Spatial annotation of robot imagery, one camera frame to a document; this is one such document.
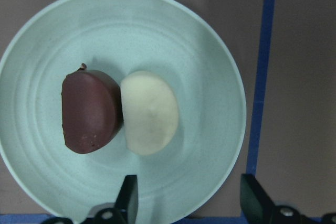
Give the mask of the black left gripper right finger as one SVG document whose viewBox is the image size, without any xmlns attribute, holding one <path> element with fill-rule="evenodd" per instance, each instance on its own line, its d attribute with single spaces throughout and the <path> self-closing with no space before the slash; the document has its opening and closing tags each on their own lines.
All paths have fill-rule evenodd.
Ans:
<svg viewBox="0 0 336 224">
<path fill-rule="evenodd" d="M 248 223 L 270 223 L 275 203 L 253 174 L 240 177 L 240 207 Z"/>
</svg>

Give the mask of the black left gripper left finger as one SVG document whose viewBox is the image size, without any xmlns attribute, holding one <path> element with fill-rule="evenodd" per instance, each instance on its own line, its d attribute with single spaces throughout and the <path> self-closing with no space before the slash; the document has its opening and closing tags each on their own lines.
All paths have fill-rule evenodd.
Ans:
<svg viewBox="0 0 336 224">
<path fill-rule="evenodd" d="M 137 175 L 125 176 L 114 207 L 119 210 L 126 223 L 136 223 L 139 207 Z"/>
</svg>

